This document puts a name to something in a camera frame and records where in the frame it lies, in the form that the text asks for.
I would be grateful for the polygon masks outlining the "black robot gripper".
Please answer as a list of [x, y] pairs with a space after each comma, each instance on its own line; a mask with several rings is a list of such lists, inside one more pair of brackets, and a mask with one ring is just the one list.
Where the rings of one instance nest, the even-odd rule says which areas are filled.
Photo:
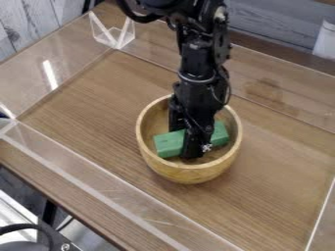
[[230, 75], [215, 74], [213, 81], [194, 83], [182, 80], [174, 84], [169, 99], [169, 130], [185, 129], [181, 157], [202, 158], [211, 149], [215, 115], [229, 103]]

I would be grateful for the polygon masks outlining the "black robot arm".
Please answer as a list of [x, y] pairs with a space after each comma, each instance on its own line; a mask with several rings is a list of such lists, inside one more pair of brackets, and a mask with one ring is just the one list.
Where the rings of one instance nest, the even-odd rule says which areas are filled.
[[183, 130], [181, 157], [201, 158], [213, 148], [215, 116], [231, 101], [230, 13], [226, 0], [134, 0], [147, 12], [138, 15], [127, 0], [115, 0], [137, 23], [161, 19], [175, 31], [181, 55], [179, 81], [169, 99], [169, 129]]

